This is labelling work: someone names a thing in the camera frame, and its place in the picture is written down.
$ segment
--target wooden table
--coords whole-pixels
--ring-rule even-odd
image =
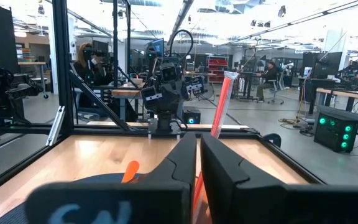
[[[125,83],[122,87],[126,88],[135,88],[131,83]],[[126,99],[129,99],[129,101],[132,101],[135,99],[135,111],[138,113],[139,110],[139,100],[142,99],[142,95],[140,94],[140,90],[120,90],[115,89],[111,91],[111,95],[117,99],[119,99],[119,117],[125,121],[126,120],[126,109],[127,104],[125,103]]]
[[[40,76],[41,76],[41,85],[42,85],[42,93],[44,94],[44,98],[47,99],[49,96],[46,94],[45,89],[45,77],[44,77],[44,65],[46,65],[45,62],[19,62],[19,65],[39,65],[40,67]]]
[[[260,142],[222,139],[251,163],[288,184],[307,181]],[[139,173],[152,171],[176,145],[175,139],[119,136],[70,136],[11,180],[0,186],[0,217],[18,206],[35,188],[51,182],[73,181],[99,174],[123,173],[139,161]],[[196,173],[201,170],[200,140]]]
[[[318,88],[317,92],[320,93],[319,104],[324,106],[330,105],[331,97],[333,95],[348,97],[346,111],[350,112],[353,109],[354,99],[358,99],[358,91],[334,90],[331,92],[329,89]]]

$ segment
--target shelving unit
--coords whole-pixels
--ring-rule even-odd
[[[208,56],[207,57],[208,70],[216,74],[214,77],[210,77],[211,83],[223,83],[225,68],[229,67],[229,57],[224,56]]]

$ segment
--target ceiling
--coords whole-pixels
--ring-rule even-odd
[[[180,28],[190,30],[197,42],[221,45],[269,29],[258,27],[258,23],[264,25],[270,22],[271,28],[277,27],[352,1],[354,0],[194,0]],[[130,2],[132,39],[169,39],[183,0]],[[44,15],[38,13],[40,4],[45,10]],[[24,27],[31,32],[42,30],[47,33],[51,23],[47,15],[50,15],[52,5],[45,0],[40,4],[35,0],[0,0],[0,5],[12,7],[16,29]],[[112,34],[112,0],[67,0],[67,4],[71,11]],[[286,14],[284,17],[278,17],[282,6],[285,6]],[[121,0],[119,11],[123,11],[124,15],[118,21],[118,36],[125,39],[126,9]],[[256,26],[251,26],[253,20],[256,21]],[[77,35],[105,35],[79,19],[76,20],[75,26]],[[319,50],[323,46],[322,40],[326,38],[327,30],[341,28],[347,30],[347,36],[352,37],[348,45],[349,50],[358,52],[358,7],[262,34],[262,40],[257,47],[260,50],[279,47],[300,51]],[[176,42],[180,40],[186,41],[188,37],[179,35],[175,39]],[[231,45],[253,47],[257,45],[257,41],[250,38]]]

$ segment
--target person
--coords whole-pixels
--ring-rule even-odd
[[[88,68],[84,56],[84,49],[87,47],[92,48],[92,45],[90,43],[81,44],[80,48],[78,49],[78,60],[74,63],[75,70],[77,71],[78,75],[84,80],[86,79],[86,73],[88,72]],[[107,85],[108,82],[112,81],[112,80],[104,80],[102,76],[103,69],[100,68],[102,60],[103,60],[102,57],[92,55],[92,60],[91,60],[92,63],[90,63],[90,65],[91,65],[91,71],[94,71],[93,83],[96,86],[103,85],[103,84]]]
[[[277,79],[277,70],[274,62],[269,62],[267,66],[268,66],[268,71],[266,74],[258,74],[258,76],[261,76],[262,78],[265,79],[265,83],[259,85],[256,91],[256,97],[261,102],[264,101],[264,89],[273,87],[273,83],[270,83],[269,80]]]
[[[77,61],[74,63],[74,68],[77,74],[84,80],[86,79],[86,74],[90,72],[87,68],[87,64],[85,62],[85,57],[83,53],[84,49],[87,47],[92,48],[92,45],[90,43],[84,43],[80,46],[78,50]],[[103,60],[102,57],[92,55],[91,72],[93,73],[93,77],[94,77],[94,83],[93,83],[94,86],[107,85],[112,81],[110,80],[109,77],[104,77],[102,76],[102,73],[99,72],[102,60]],[[135,110],[133,109],[133,107],[131,106],[128,100],[126,100],[126,105],[127,105],[126,121],[130,121],[130,122],[136,121],[138,118],[137,113],[135,112]],[[112,99],[111,103],[108,106],[110,107],[111,110],[114,111],[114,113],[120,116],[119,99],[115,99],[115,98]],[[94,106],[91,99],[89,99],[85,94],[81,94],[79,107],[92,108]]]

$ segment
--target wooden tabletop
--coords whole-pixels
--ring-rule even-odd
[[[240,156],[288,184],[307,184],[260,142],[223,139]],[[0,217],[15,208],[35,188],[51,182],[73,181],[99,174],[123,173],[130,161],[139,161],[139,173],[152,171],[177,140],[118,136],[70,136],[40,159],[0,186]],[[200,140],[196,173],[201,170]]]
[[[19,65],[46,65],[45,62],[19,62]]]
[[[142,95],[140,94],[140,90],[113,90],[111,91],[112,96],[115,97],[122,97],[122,96],[126,96],[126,97],[141,97]]]
[[[144,86],[146,83],[141,83],[141,84],[137,84],[137,86],[141,87],[141,86]],[[128,82],[128,83],[124,83],[122,85],[122,87],[126,87],[126,88],[135,88],[132,83]]]
[[[106,125],[106,126],[117,126],[112,121],[90,121],[87,123],[88,125]],[[135,123],[135,122],[127,122],[129,126],[133,127],[149,127],[148,123]],[[189,128],[212,128],[212,124],[187,124]],[[248,128],[246,125],[222,125],[224,129],[241,129]]]
[[[317,92],[318,93],[331,93],[331,90],[329,89],[324,89],[324,88],[317,88]],[[337,96],[347,96],[347,97],[352,97],[352,98],[357,98],[358,99],[358,91],[333,91],[334,95]]]
[[[185,75],[216,76],[216,74],[213,73],[196,73],[196,72],[185,72]]]

